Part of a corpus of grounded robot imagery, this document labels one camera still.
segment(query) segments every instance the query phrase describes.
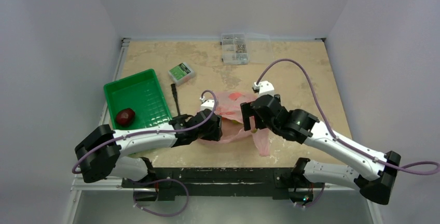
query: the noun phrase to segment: black tool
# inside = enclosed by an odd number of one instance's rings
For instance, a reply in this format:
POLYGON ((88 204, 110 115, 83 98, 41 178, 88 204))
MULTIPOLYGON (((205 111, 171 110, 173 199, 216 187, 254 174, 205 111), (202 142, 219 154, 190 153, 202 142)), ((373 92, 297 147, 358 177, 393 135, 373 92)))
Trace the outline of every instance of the black tool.
POLYGON ((176 103, 177 115, 180 116, 180 109, 178 107, 177 90, 176 90, 176 84, 175 83, 171 84, 171 91, 173 92, 174 102, 176 103))

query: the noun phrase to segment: dark red fruit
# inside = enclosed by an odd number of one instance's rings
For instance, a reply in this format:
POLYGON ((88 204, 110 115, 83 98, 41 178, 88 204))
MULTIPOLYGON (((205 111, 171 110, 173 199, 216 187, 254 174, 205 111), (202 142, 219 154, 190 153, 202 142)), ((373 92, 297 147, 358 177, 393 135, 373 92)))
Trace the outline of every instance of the dark red fruit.
POLYGON ((133 123, 134 120, 134 111, 131 108, 126 108, 118 112, 116 115, 116 123, 123 127, 127 127, 133 123))

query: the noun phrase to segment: small box with green label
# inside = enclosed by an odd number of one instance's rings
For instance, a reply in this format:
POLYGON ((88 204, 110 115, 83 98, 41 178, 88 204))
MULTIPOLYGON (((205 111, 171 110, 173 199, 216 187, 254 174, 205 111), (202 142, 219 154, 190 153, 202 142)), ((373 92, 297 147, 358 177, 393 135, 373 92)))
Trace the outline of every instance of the small box with green label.
POLYGON ((168 74, 171 76, 171 79, 173 79, 176 86, 180 86, 184 82, 187 82, 189 79, 196 76, 196 72, 194 72, 194 70, 190 68, 186 62, 183 62, 170 69, 168 74))

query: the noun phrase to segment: transparent lid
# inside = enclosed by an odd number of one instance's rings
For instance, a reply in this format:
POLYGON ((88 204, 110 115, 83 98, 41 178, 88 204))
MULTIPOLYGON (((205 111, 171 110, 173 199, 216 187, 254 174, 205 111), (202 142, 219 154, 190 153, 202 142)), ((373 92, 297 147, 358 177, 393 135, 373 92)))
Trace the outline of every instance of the transparent lid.
POLYGON ((263 34, 246 34, 247 51, 250 63, 270 64, 274 61, 270 37, 263 34))

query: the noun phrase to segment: beige table surface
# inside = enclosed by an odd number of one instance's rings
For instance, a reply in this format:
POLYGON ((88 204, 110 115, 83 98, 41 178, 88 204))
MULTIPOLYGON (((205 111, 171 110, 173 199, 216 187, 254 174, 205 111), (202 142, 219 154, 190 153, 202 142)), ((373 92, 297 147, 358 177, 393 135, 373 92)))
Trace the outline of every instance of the beige table surface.
MULTIPOLYGON (((311 77, 318 100, 332 127, 351 137, 345 113, 322 42, 272 42, 275 59, 290 58, 299 62, 311 77)), ((200 107, 203 90, 251 92, 251 86, 266 68, 265 64, 224 66, 222 48, 217 41, 131 41, 122 71, 122 78, 153 68, 167 100, 170 112, 177 115, 167 71, 187 62, 196 77, 177 88, 181 113, 194 114, 200 107)), ((270 81, 281 95, 283 106, 301 108, 319 118, 310 88, 301 70, 282 62, 269 70, 264 80, 270 81)), ((252 137, 229 144, 206 145, 193 142, 187 146, 138 152, 155 167, 292 167, 299 157, 320 162, 340 163, 317 149, 289 142, 269 134, 270 156, 261 157, 252 137)))

